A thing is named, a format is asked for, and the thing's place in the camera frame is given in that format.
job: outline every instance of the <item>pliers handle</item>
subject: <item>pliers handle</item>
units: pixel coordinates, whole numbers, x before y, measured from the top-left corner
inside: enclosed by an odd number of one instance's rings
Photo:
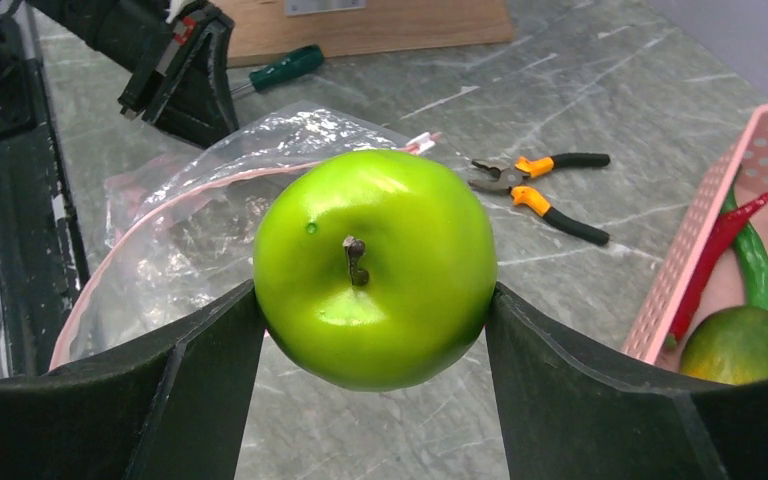
[[[473,165],[496,178],[492,181],[473,180],[469,183],[480,190],[510,192],[514,205],[526,205],[552,227],[602,246],[610,241],[607,232],[567,217],[553,207],[540,192],[524,186],[523,183],[559,168],[599,168],[610,163],[611,157],[603,153],[562,153],[538,160],[520,157],[513,166],[499,161],[473,160]]]

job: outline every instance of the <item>pink basket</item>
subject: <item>pink basket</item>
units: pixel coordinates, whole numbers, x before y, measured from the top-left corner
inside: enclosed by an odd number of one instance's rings
[[[768,105],[755,110],[737,143],[705,174],[623,345],[622,351],[626,355],[668,370],[677,370],[684,342],[676,349],[666,350],[662,346],[741,164],[743,168],[735,184],[738,204],[768,192]],[[752,217],[752,225],[758,230],[768,251],[768,205]],[[742,303],[744,295],[740,270],[733,251],[728,250],[717,263],[702,294],[702,302],[690,331],[710,313]]]

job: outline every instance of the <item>wooden board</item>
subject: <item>wooden board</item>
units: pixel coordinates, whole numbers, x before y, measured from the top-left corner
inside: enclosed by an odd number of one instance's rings
[[[502,43],[505,0],[367,0],[366,8],[288,17],[284,0],[214,0],[236,23],[229,66],[262,65],[309,44],[327,57]]]

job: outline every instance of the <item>apple stem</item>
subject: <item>apple stem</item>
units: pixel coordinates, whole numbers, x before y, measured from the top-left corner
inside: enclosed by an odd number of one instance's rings
[[[363,240],[349,235],[343,240],[343,249],[346,250],[346,259],[349,261],[349,277],[352,279],[352,285],[356,287],[366,285],[369,282],[369,272],[357,264],[366,252],[366,244]]]

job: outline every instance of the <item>countertop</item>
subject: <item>countertop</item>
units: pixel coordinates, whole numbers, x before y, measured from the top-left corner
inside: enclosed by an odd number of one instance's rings
[[[309,100],[414,136],[440,131],[470,157],[609,153],[539,189],[608,230],[590,246],[504,196],[481,195],[499,277],[549,316],[619,348],[707,167],[767,100],[648,6],[631,0],[511,0],[516,39],[331,59],[317,74],[239,101],[242,124]],[[105,178],[182,144],[119,115],[128,74],[37,15],[67,173],[91,268],[104,248]],[[232,84],[244,78],[232,71]],[[484,338],[427,384],[345,392],[264,343],[238,478],[508,478]]]

